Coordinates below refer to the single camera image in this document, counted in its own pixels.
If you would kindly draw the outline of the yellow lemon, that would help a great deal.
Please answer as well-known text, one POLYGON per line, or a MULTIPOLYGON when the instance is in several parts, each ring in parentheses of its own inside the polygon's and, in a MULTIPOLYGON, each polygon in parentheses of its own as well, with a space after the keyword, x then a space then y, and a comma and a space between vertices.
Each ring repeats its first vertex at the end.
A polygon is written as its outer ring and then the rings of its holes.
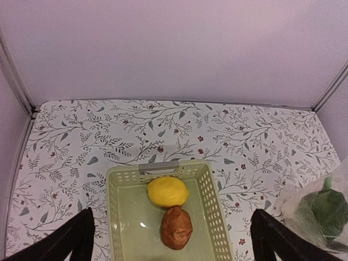
POLYGON ((157 206, 170 208, 182 206, 189 197, 189 190, 183 181, 176 177, 158 177, 147 185, 150 200, 157 206))

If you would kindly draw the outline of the brown shiitake mushroom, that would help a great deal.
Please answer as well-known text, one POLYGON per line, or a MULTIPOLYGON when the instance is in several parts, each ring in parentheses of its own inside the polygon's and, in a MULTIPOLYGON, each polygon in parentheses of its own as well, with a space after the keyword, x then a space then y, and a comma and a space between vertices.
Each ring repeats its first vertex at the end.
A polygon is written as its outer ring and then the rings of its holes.
POLYGON ((161 220, 160 237, 162 243, 172 250, 183 249, 193 233, 188 212, 180 206, 171 207, 161 220))

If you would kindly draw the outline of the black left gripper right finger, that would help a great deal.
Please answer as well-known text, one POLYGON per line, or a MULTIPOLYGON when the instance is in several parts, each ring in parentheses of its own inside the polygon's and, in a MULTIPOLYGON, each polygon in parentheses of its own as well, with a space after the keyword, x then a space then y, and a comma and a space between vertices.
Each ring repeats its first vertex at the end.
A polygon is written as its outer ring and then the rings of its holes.
POLYGON ((255 260, 337 260, 337 257, 305 241, 263 209, 251 217, 255 260))

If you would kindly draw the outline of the clear zip top bag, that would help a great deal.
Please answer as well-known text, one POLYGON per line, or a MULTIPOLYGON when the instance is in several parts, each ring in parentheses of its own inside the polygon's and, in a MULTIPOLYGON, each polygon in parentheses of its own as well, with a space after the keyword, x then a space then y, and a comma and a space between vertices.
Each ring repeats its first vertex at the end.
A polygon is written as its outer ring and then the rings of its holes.
POLYGON ((298 236, 347 260, 347 160, 304 187, 287 185, 275 207, 298 236))

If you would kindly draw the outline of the pale green plastic basket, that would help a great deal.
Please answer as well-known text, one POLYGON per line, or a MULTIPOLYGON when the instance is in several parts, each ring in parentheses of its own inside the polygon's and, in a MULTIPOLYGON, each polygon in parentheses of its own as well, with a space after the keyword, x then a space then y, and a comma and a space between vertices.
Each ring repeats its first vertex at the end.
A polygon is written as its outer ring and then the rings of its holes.
POLYGON ((112 167, 106 174, 112 260, 233 260, 222 206, 205 160, 112 167), (173 207, 156 205, 149 184, 182 181, 189 196, 173 207))

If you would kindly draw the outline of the green white bok choy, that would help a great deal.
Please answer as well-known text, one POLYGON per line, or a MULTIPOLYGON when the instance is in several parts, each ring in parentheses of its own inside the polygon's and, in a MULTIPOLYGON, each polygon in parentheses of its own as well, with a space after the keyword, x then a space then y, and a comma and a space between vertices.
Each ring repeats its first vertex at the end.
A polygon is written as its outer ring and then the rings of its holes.
POLYGON ((295 210, 297 218, 306 225, 306 232, 312 233, 324 247, 343 250, 346 246, 336 241, 347 225, 347 201, 342 192, 332 189, 332 178, 324 179, 321 190, 301 198, 295 210))

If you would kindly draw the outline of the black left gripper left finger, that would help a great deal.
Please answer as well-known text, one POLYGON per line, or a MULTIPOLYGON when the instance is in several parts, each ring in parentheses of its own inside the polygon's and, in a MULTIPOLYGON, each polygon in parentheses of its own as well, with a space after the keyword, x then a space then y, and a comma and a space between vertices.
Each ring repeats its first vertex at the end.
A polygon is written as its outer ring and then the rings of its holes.
POLYGON ((83 209, 44 239, 5 260, 91 260, 94 234, 92 209, 83 209))

